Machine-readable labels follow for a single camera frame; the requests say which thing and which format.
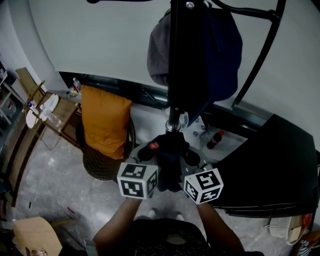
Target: orange pillow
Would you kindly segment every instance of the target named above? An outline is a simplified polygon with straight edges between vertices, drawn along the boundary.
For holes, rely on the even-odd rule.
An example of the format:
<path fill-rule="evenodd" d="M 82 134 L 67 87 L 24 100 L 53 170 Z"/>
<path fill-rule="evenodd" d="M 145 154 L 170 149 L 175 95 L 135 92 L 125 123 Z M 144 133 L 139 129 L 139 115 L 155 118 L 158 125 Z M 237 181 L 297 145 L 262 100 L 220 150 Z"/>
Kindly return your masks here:
<path fill-rule="evenodd" d="M 87 85 L 81 93 L 85 142 L 107 157 L 124 158 L 132 101 Z"/>

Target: chair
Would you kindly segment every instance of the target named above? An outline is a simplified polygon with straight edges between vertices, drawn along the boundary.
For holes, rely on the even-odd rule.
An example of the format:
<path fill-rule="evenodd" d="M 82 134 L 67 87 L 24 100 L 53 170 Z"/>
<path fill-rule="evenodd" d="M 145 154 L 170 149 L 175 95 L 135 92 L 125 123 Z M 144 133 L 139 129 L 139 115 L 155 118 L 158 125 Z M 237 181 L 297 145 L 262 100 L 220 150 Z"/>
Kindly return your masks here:
<path fill-rule="evenodd" d="M 98 150 L 88 146 L 85 140 L 85 129 L 82 118 L 76 127 L 75 134 L 79 147 L 83 152 L 82 161 L 85 170 L 92 177 L 102 181 L 117 179 L 120 164 L 130 156 L 130 153 L 135 148 L 136 144 L 136 131 L 131 117 L 129 118 L 127 125 L 123 159 L 112 159 L 100 153 Z"/>

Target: gray floor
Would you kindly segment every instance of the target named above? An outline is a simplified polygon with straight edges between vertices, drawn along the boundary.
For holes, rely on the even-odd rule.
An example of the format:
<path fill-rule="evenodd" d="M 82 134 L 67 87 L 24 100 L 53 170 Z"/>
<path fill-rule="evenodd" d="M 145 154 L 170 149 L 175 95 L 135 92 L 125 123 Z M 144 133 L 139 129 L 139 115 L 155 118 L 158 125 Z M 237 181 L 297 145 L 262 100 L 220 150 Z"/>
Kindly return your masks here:
<path fill-rule="evenodd" d="M 43 140 L 53 147 L 58 136 L 47 129 Z M 29 158 L 21 181 L 16 208 L 8 210 L 8 228 L 12 220 L 41 216 L 53 222 L 66 218 L 67 207 L 75 211 L 72 223 L 57 233 L 62 243 L 76 246 L 67 231 L 83 244 L 83 239 L 92 239 L 95 233 L 113 216 L 124 201 L 118 185 L 113 181 L 101 181 L 87 174 L 82 163 L 82 153 L 61 139 L 54 150 L 49 151 L 38 140 Z M 137 216 L 147 215 L 156 207 L 162 217 L 171 217 L 179 211 L 185 220 L 197 225 L 204 232 L 197 209 L 183 191 L 155 191 L 152 199 L 144 200 Z M 272 237 L 267 228 L 268 219 L 232 217 L 218 210 L 223 220 L 239 236 L 247 251 L 261 251 L 265 256 L 287 256 L 291 246 L 283 238 Z"/>

